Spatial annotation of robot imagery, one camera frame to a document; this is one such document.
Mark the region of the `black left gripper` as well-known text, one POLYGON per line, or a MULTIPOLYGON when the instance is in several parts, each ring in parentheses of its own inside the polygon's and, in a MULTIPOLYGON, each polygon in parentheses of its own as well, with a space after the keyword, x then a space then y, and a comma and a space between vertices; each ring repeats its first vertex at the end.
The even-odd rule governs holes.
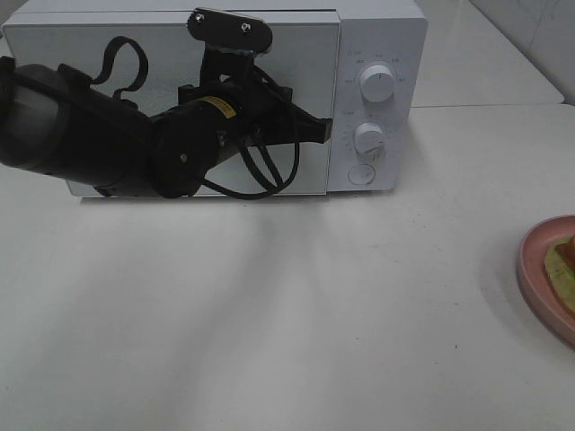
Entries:
POLYGON ((296 129, 301 142, 325 144, 332 135, 333 120, 314 117, 293 105, 293 89, 277 84, 256 66, 251 51, 205 48, 199 83, 180 86, 178 102, 208 96, 230 105, 231 118, 246 133, 259 135, 265 145, 296 142, 296 129))

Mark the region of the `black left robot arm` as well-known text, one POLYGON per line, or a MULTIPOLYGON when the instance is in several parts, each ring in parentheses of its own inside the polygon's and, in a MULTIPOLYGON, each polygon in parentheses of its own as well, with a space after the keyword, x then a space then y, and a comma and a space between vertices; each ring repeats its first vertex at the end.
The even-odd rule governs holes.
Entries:
POLYGON ((124 98, 97 91, 128 39, 105 49, 89 76, 68 65, 17 66, 1 59, 3 165, 93 188, 104 197, 184 198, 208 188, 261 199, 291 183, 270 156, 274 145, 322 144, 332 121, 292 100, 257 67, 253 55, 206 48, 198 85, 183 85, 177 104, 147 116, 124 98))

